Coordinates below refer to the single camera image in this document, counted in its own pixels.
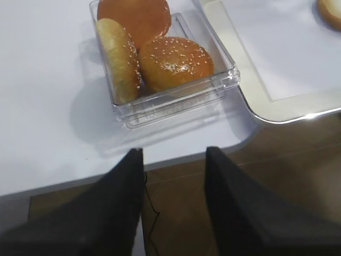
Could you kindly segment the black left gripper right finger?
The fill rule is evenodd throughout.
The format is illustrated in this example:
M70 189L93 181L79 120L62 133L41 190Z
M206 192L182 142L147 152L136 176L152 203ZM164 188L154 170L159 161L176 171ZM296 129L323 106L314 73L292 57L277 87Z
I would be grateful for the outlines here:
M206 204L220 255L340 255L340 225L296 206L206 149Z

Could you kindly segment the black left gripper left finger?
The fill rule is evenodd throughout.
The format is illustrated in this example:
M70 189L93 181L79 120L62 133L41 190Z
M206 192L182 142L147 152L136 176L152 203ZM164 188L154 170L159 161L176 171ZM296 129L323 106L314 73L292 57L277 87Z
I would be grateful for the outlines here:
M142 149L75 199L1 235L1 255L131 255L144 202Z

